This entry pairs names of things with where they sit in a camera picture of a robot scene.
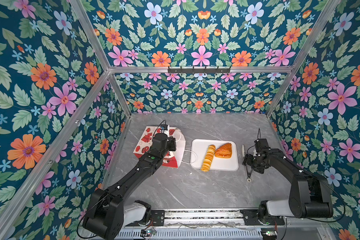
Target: floral wall panel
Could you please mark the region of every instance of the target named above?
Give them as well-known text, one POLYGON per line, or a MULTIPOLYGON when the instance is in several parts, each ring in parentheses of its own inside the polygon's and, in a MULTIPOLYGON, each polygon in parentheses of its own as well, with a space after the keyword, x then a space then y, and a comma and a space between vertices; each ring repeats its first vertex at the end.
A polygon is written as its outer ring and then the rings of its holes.
POLYGON ((124 130, 124 112, 108 83, 78 125, 8 233, 10 239, 75 239, 124 130))
POLYGON ((265 113, 283 82, 280 73, 116 74, 132 112, 265 113))
MULTIPOLYGON (((272 118, 290 160, 326 176, 344 200, 340 239, 360 239, 360 1, 342 1, 272 118)), ((334 218, 342 202, 333 194, 334 218)))
POLYGON ((0 1, 0 213, 99 77, 87 49, 66 1, 0 1))
POLYGON ((325 3, 101 0, 84 7, 115 66, 285 66, 325 3))

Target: gray marble tabletop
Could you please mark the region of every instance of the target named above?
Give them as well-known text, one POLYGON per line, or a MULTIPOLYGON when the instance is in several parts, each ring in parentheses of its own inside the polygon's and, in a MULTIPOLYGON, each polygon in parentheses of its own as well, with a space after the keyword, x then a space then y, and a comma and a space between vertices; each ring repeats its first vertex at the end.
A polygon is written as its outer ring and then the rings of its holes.
MULTIPOLYGON (((160 167, 131 194, 126 204, 142 200, 154 209, 161 208, 236 208, 258 207, 262 200, 286 199, 290 183, 276 169, 264 174, 253 172, 252 182, 246 181, 245 166, 241 163, 241 145, 245 150, 253 146, 258 128, 270 147, 280 148, 269 120, 264 114, 141 114, 132 115, 127 137, 111 173, 113 184, 137 163, 133 154, 146 126, 157 126, 166 119, 171 127, 181 130, 186 140, 185 149, 191 150, 194 139, 233 141, 237 146, 237 171, 210 170, 205 173, 182 163, 176 168, 160 167)), ((183 161, 190 161, 184 152, 183 161)))

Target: golden brown pastry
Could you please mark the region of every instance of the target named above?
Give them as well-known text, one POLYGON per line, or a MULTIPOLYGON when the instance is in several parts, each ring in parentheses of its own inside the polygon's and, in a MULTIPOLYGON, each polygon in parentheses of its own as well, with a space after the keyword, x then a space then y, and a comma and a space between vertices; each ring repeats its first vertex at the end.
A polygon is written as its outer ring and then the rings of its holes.
POLYGON ((231 158, 232 156, 232 144, 226 143, 223 146, 219 147, 215 151, 215 157, 219 158, 231 158))
POLYGON ((204 161, 203 161, 203 165, 202 165, 202 168, 201 168, 201 170, 203 172, 207 172, 211 168, 211 164, 212 164, 212 160, 213 160, 213 155, 215 154, 215 150, 216 150, 216 147, 214 145, 210 145, 208 147, 208 150, 206 151, 204 161))

